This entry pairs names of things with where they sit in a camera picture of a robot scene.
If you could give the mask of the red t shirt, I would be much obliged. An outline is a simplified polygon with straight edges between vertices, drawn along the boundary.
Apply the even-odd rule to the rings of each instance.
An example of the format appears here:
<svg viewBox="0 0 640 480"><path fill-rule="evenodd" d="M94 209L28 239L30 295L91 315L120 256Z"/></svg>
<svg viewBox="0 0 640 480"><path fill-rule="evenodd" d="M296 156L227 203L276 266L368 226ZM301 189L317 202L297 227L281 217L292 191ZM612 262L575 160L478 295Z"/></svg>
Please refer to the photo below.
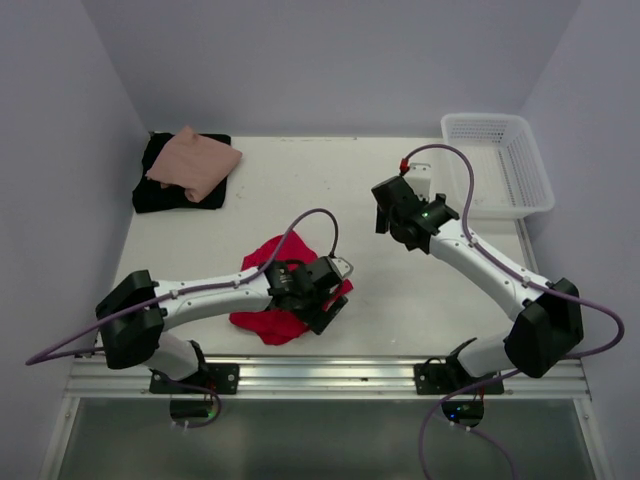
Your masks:
<svg viewBox="0 0 640 480"><path fill-rule="evenodd" d="M318 254L307 246L303 239L293 231L290 233L276 256L277 261L286 261L293 271L300 264L311 264L318 259ZM354 289L350 280L341 285L339 292L323 307L327 308L337 297L346 296ZM234 326L256 334L265 345L281 346L311 332L306 324L294 313L280 309L261 312L240 312L229 315Z"/></svg>

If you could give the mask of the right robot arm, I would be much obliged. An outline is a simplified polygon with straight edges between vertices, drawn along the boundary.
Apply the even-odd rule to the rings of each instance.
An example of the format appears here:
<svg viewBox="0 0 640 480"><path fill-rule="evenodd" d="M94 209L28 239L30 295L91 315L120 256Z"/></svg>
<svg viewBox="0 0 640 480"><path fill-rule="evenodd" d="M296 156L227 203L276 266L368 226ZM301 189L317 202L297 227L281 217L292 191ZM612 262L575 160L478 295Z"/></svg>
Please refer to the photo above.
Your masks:
<svg viewBox="0 0 640 480"><path fill-rule="evenodd" d="M401 176L374 186L372 194L377 232L456 269L513 323L505 333L464 342L441 363L426 362L422 374L437 391L468 392L504 369L540 378L583 340L581 309L571 300L578 289L569 280L551 283L465 232L443 194L422 199Z"/></svg>

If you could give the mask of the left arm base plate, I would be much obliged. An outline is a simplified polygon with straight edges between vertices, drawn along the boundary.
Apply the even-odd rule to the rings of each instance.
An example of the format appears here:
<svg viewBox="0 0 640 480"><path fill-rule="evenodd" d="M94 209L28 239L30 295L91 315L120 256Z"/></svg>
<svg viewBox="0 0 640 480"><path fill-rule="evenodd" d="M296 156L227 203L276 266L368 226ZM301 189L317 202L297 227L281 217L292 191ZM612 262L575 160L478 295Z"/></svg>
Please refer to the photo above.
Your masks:
<svg viewBox="0 0 640 480"><path fill-rule="evenodd" d="M236 363L204 363L184 379L174 380L159 371L152 371L149 392L152 394L222 394L235 395L240 378Z"/></svg>

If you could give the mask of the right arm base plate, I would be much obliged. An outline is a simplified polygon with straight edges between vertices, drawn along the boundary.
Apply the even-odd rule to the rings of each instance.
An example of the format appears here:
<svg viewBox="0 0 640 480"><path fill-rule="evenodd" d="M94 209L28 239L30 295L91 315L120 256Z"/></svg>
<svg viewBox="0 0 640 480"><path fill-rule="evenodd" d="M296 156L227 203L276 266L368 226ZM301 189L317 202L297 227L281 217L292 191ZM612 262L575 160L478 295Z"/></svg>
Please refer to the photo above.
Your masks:
<svg viewBox="0 0 640 480"><path fill-rule="evenodd" d="M413 366L418 395L447 395L470 385L497 378L492 372L481 377L470 376L456 359L431 357Z"/></svg>

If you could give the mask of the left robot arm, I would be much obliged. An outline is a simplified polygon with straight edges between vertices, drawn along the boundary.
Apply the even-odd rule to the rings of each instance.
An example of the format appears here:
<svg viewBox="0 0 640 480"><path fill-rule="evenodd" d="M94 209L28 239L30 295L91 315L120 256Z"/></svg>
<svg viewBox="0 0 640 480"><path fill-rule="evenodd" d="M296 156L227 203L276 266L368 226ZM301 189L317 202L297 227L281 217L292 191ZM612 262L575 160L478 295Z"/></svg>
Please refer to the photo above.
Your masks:
<svg viewBox="0 0 640 480"><path fill-rule="evenodd" d="M322 256L309 264L273 261L239 273L195 281L154 281L128 275L97 306L99 335L111 370L143 365L162 382L193 393L213 383L201 347L172 329L234 313L284 311L321 334L347 299L340 289L352 265Z"/></svg>

